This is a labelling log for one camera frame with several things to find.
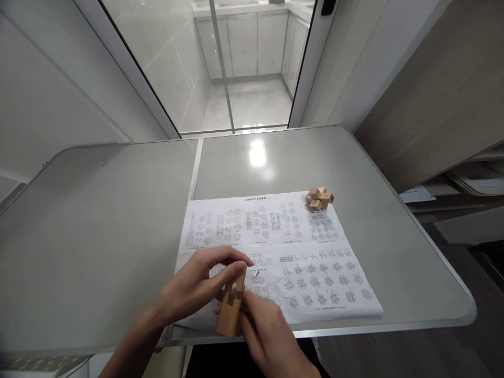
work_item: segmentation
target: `gray table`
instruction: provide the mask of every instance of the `gray table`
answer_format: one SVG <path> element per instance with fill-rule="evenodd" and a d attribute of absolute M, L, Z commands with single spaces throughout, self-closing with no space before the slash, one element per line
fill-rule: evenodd
<path fill-rule="evenodd" d="M 259 167 L 249 155 L 258 140 L 266 153 Z M 296 337 L 474 320 L 469 290 L 374 163 L 352 135 L 326 127 L 58 155 L 0 218 L 0 300 L 9 304 L 0 309 L 3 349 L 76 354 L 117 345 L 173 272 L 188 194 L 203 200 L 313 186 L 334 193 L 384 314 L 294 325 Z M 177 326 L 170 339 L 225 341 Z"/>

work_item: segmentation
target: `floor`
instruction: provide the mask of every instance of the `floor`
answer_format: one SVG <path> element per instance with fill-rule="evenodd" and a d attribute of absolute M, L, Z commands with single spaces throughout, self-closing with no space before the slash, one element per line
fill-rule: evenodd
<path fill-rule="evenodd" d="M 228 84 L 228 90 L 235 128 L 289 123 L 292 101 L 280 79 Z M 202 130 L 230 128 L 224 85 L 212 85 Z"/>
<path fill-rule="evenodd" d="M 476 301 L 476 321 L 459 328 L 318 338 L 332 377 L 491 377 L 504 368 L 504 295 L 469 252 L 425 227 Z"/>

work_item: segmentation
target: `right hand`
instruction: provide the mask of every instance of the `right hand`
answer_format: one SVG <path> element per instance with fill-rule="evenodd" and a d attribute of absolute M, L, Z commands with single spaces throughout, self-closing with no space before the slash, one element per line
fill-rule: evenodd
<path fill-rule="evenodd" d="M 243 300 L 253 323 L 240 311 L 239 322 L 250 356 L 268 378 L 320 377 L 317 368 L 299 348 L 280 307 L 250 291 Z"/>

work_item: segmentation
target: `paper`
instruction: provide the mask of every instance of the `paper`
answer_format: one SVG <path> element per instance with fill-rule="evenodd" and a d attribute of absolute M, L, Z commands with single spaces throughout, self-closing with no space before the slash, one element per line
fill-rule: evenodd
<path fill-rule="evenodd" d="M 280 305 L 289 324 L 382 314 L 333 206 L 313 212 L 305 195 L 190 201 L 176 271 L 198 248 L 231 244 L 255 264 L 247 269 L 246 290 Z M 217 305 L 213 300 L 178 324 L 214 328 Z"/>
<path fill-rule="evenodd" d="M 436 197 L 430 194 L 422 185 L 411 188 L 399 195 L 404 203 L 434 201 Z"/>

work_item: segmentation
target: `bathroom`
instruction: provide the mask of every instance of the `bathroom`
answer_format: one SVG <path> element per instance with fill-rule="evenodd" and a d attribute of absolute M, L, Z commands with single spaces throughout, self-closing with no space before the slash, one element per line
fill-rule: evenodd
<path fill-rule="evenodd" d="M 209 0 L 103 4 L 178 132 L 193 138 L 287 126 L 314 1 L 269 1 L 214 0 L 216 23 Z"/>

